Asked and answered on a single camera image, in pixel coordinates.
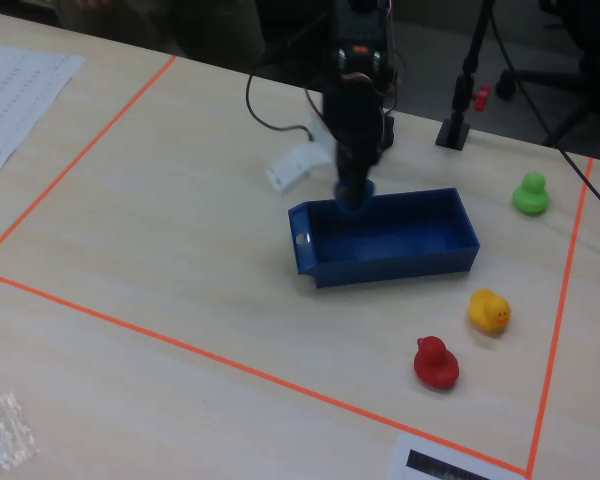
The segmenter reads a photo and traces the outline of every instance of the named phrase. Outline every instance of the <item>orange tape line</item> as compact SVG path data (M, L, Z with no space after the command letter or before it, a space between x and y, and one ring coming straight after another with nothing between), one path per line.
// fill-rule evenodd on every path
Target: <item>orange tape line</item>
M132 323L125 322L124 320L120 320L120 319L112 317L110 315L106 315L104 313L100 313L95 310L92 310L90 308L83 307L81 305L77 305L68 300L63 300L59 297L56 297L49 293L43 292L42 290L38 290L36 288L29 287L22 283L18 283L13 280L9 280L8 278L4 278L4 277L0 276L0 283L10 285L10 286L18 288L20 290L24 290L25 292L31 293L38 297L42 297L42 298L44 298L46 300L50 300L54 303L64 305L65 307L69 307L73 310L77 310L78 312L85 313L92 317L99 318L100 320L104 320L105 322L109 322L109 323L112 323L119 327L126 328L127 330L131 330L135 333L139 333L140 335L146 335L147 337L151 337L151 338L154 338L161 342L168 343L170 345L173 345L174 347L182 348L183 350L187 350L189 352L195 353L196 355L200 355L200 356L203 356L210 360L213 360L215 362L227 365L231 368L241 370L242 372L248 373L249 375L254 375L254 376L259 377L268 382L275 383L276 385L279 385L281 387L288 388L289 390L293 390L297 393L301 393L303 395L307 395L309 397L315 398L316 400L320 400L321 402L328 403L329 405L333 405L334 407L338 407L343 410L347 410L351 413L355 413L356 415L360 415L360 416L366 417L370 420L374 420L376 422L383 423L385 425L396 428L398 430L402 430L404 432L411 433L413 435L417 435L419 437L425 438L427 440L438 443L440 445L444 445L445 447L452 448L458 452L461 452L461 453L464 453L467 455L471 455L472 457L478 458L484 462L491 463L491 464L493 464L497 467L503 468L505 470L509 470L509 471L517 473L519 475L525 474L524 469L510 465L506 462L503 462L502 460L498 460L497 458L490 457L488 455L485 455L484 453L480 453L476 450L472 450L470 448L464 447L457 443L450 442L449 440L445 440L443 438L436 437L435 435L431 435L430 433L423 432L422 430L418 430L416 428L409 427L408 425L404 425L402 423L396 422L389 418L377 415L375 413L369 412L368 410L363 410L362 408L358 408L358 407L355 407L348 403L341 402L340 400L336 400L335 398L328 397L328 396L318 393L314 390L310 390L310 389L302 387L300 385L296 385L294 383L288 382L287 380L276 377L274 375L263 372L261 370L255 369L253 367L249 367L248 365L244 365L244 364L236 362L234 360L230 360L221 355L217 355L217 354L209 352L207 350L203 350L201 348L194 347L193 345L189 345L188 343L182 342L180 340L176 340L175 338L167 337L166 335L162 335L161 333L154 332L153 330L149 330L147 328L143 328L138 325L134 325Z
M589 158L587 171L585 176L587 179L591 177L593 169L593 158ZM547 410L547 401L549 400L549 390L551 388L551 377L553 376L553 367L556 362L556 353L558 352L558 342L560 340L560 330L562 329L562 316L564 314L564 306L567 301L567 292L569 290L569 278L571 277L571 266L573 265L573 257L576 253L576 244L578 243L578 232L580 231L580 221L582 220L582 212L584 210L584 202L587 199L587 186L583 183L580 189L580 200L578 202L578 210L576 218L573 221L573 230L571 231L571 243L569 244L569 252L567 261L564 266L564 274L562 276L562 287L560 289L560 300L558 301L558 311L556 312L556 323L553 326L553 337L551 338L551 348L549 349L549 360L547 361L547 371L544 376L544 385L542 386L542 396L540 397L540 408L536 417L536 424L533 430L533 440L531 441L531 452L529 453L529 461L527 462L526 477L531 479L533 468L535 467L536 457L538 455L538 444L540 443L540 433L542 432L542 424Z
M169 67L173 65L173 62L175 62L176 58L177 57L175 55L171 57L169 61L165 63L160 70L158 70L158 73L156 73L151 78L151 80L149 80L145 84L145 86L142 87L142 89L133 96L129 103L127 103L124 106L124 108L120 110L115 117L113 117L113 119L102 129L102 131L93 140L91 140L89 145L87 145L84 148L84 150L82 150L82 152L80 152L80 154L62 171L62 173L60 173L60 175L58 175L56 179L53 182L51 182L51 185L44 189L44 192L42 192L40 196L36 198L31 205L29 205L29 207L24 211L24 213L22 213L22 215L20 215L18 219L15 222L13 222L13 224L7 229L7 231L2 234L2 236L0 237L0 245L2 245L4 241L9 237L9 235L11 235L13 231L16 228L18 228L18 226L24 221L25 218L29 216L29 214L40 204L40 202L42 202L42 200L44 200L44 198L47 195L49 195L51 190L53 190L58 185L58 183L60 183L60 181L67 175L67 173L69 173L71 169L75 167L77 163L80 160L82 160L87 153L89 153L89 151L94 147L94 145L100 141L100 139L111 129L111 127L113 127L118 122L118 120L120 120L124 116L124 114L127 113L127 111L138 101L138 99L142 97L142 95L144 95L144 93L147 90L149 90L149 88L154 83L156 83L156 81L164 74L164 72L166 72L169 69Z

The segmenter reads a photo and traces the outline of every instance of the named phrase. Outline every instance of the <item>wooden table surface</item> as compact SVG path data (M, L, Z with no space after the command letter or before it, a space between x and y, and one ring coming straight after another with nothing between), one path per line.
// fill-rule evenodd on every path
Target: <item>wooden table surface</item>
M377 190L458 188L473 270L316 291L286 212L335 174L273 191L264 169L306 137L253 121L245 76L178 59L152 83L169 57L0 22L24 36L0 43L87 58L0 174L0 234L53 186L0 237L0 393L42 450L14 478L383 478L413 429L534 478L600 478L600 205L556 151L476 131L441 149L438 122L396 114ZM309 119L293 87L257 80L253 105ZM600 162L574 159L600 187ZM530 170L552 197L533 219L510 205ZM483 287L513 308L498 339L467 325ZM427 335L460 362L448 394L414 378Z

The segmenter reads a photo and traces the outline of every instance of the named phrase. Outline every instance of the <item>blue tray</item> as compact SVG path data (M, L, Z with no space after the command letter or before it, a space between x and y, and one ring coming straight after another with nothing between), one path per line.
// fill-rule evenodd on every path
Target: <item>blue tray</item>
M468 272L480 248L455 188L377 195L357 217L306 202L289 222L298 274L317 288Z

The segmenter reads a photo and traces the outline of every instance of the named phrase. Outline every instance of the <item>plastic bag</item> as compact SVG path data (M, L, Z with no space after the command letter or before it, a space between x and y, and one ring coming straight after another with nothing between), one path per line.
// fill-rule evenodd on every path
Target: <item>plastic bag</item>
M37 453L29 427L22 417L22 409L13 393L0 397L0 469L20 465Z

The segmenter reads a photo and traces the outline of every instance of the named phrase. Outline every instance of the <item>chair leg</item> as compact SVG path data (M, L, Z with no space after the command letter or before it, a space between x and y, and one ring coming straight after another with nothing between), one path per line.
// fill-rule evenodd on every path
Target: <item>chair leg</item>
M578 123L582 122L587 116L595 110L599 105L597 98L593 95L587 97L587 99L580 104L580 106L569 115L564 122L549 135L542 145L545 147L553 147L562 137L569 133L573 127Z
M581 75L571 73L554 73L554 72L536 72L533 70L516 70L518 78L523 82L535 83L547 87L559 88L561 90L569 90L573 92L589 93L591 91L591 83L587 78ZM511 76L510 70L505 70L502 77Z

